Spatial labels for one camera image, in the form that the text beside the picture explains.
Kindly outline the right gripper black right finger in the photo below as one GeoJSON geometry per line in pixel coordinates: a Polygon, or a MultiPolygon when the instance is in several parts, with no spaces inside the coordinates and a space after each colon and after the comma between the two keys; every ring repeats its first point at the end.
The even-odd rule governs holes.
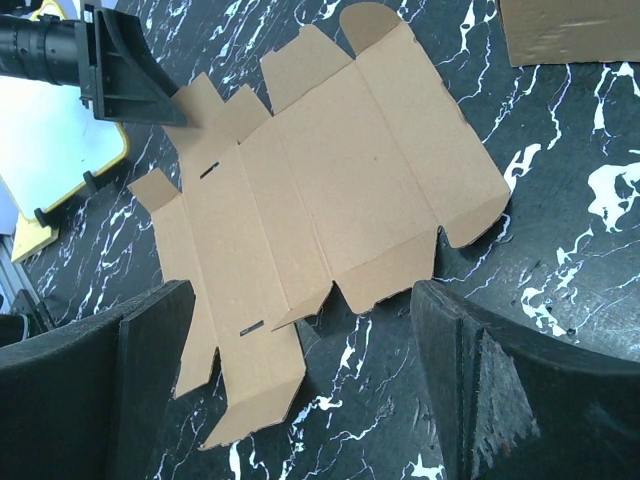
{"type": "Polygon", "coordinates": [[[411,320],[450,479],[635,479],[639,366],[538,333],[434,281],[411,320]]]}

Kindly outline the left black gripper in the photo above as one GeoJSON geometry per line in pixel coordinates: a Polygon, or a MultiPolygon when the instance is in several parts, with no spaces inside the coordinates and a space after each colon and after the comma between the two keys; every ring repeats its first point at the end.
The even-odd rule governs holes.
{"type": "Polygon", "coordinates": [[[3,76],[75,86],[83,106],[101,120],[187,124],[172,100],[178,86],[153,57],[137,17],[98,3],[82,3],[76,20],[25,17],[41,6],[1,5],[3,76]]]}

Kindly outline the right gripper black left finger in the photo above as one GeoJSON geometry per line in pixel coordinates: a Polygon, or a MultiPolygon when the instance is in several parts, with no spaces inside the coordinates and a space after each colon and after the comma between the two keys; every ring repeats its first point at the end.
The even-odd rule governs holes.
{"type": "Polygon", "coordinates": [[[194,304],[173,280],[3,347],[2,478],[144,478],[194,304]]]}

